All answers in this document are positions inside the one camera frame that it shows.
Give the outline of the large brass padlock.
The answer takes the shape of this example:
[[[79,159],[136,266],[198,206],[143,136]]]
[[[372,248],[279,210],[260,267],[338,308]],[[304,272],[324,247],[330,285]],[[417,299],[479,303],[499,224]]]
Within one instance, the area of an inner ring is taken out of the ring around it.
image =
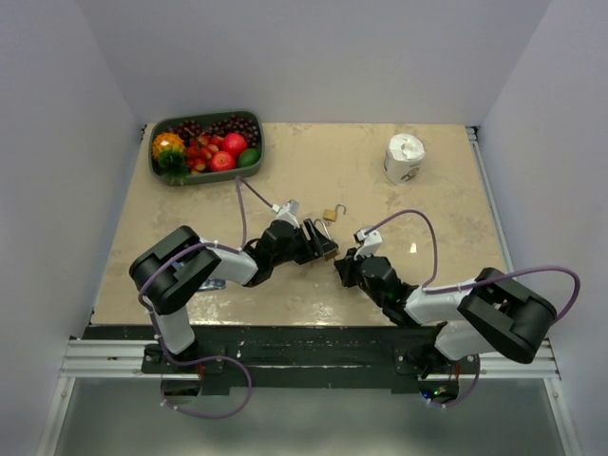
[[[324,220],[321,218],[316,218],[313,221],[313,225],[316,226],[317,224],[320,225],[321,231],[324,233],[324,238],[326,238],[329,243],[334,244],[334,247],[332,247],[332,248],[324,247],[324,259],[326,261],[329,261],[330,259],[333,259],[334,257],[336,257],[338,255],[339,251],[338,251],[338,248],[336,247],[336,243],[333,241],[333,238],[332,238]]]

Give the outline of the small brass padlock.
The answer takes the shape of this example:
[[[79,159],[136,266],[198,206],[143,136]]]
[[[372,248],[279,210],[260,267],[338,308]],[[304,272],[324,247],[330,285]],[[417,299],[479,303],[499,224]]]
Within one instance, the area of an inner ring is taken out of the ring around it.
[[[346,206],[341,203],[336,204],[334,208],[325,209],[322,214],[323,221],[328,225],[335,222],[337,220],[339,210],[342,210],[343,214],[347,212]]]

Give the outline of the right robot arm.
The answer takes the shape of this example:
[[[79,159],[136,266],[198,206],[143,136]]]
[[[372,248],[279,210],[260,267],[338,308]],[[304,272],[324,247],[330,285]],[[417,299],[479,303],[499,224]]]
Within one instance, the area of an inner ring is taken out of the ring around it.
[[[502,280],[503,273],[491,267],[451,292],[410,285],[386,257],[362,257],[354,248],[334,267],[344,287],[358,287],[396,326],[438,325],[433,341],[417,354],[436,373],[487,352],[529,364],[557,320],[549,301],[512,278]]]

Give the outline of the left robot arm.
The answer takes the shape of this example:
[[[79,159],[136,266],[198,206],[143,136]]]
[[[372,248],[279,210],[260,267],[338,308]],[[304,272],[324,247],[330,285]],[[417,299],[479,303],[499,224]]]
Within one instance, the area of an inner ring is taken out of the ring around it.
[[[275,220],[241,249],[204,240],[183,225],[137,257],[128,274],[165,347],[164,363],[175,372],[187,372],[196,364],[197,350],[186,305],[204,282],[251,288],[282,264],[303,265],[337,251],[338,244],[308,218],[301,224]]]

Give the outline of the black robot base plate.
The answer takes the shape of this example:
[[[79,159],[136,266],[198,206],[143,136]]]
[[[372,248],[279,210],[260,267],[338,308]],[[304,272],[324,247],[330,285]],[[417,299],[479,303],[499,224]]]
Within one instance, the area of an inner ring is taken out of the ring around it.
[[[163,355],[149,326],[90,326],[86,341],[138,342],[145,374],[161,376],[171,396],[227,395],[232,389],[352,389],[439,395],[442,376],[473,374],[462,361],[423,360],[432,327],[302,327],[201,325],[198,345],[180,361],[205,358],[201,367],[175,366]]]

